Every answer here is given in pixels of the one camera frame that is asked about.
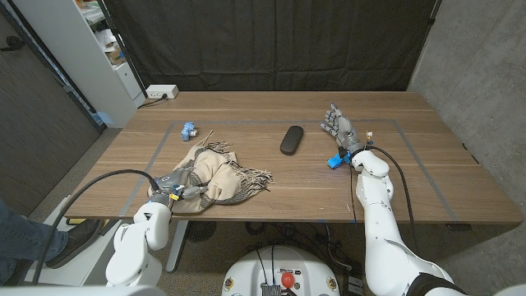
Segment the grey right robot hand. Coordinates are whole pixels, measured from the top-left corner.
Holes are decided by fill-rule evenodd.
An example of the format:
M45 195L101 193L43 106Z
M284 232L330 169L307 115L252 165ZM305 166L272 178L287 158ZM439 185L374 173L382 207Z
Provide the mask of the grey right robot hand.
M350 154L365 146L360 142L355 126L334 103L330 104L330 110L326 112L321 128L335 139L338 146L343 147Z

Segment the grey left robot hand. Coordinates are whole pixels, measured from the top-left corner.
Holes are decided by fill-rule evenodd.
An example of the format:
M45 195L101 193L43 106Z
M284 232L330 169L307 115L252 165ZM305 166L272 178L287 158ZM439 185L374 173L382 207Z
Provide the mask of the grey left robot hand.
M172 206L176 201L192 201L207 191L207 186L191 185L189 170L175 170L157 179L158 189L150 189L149 202Z

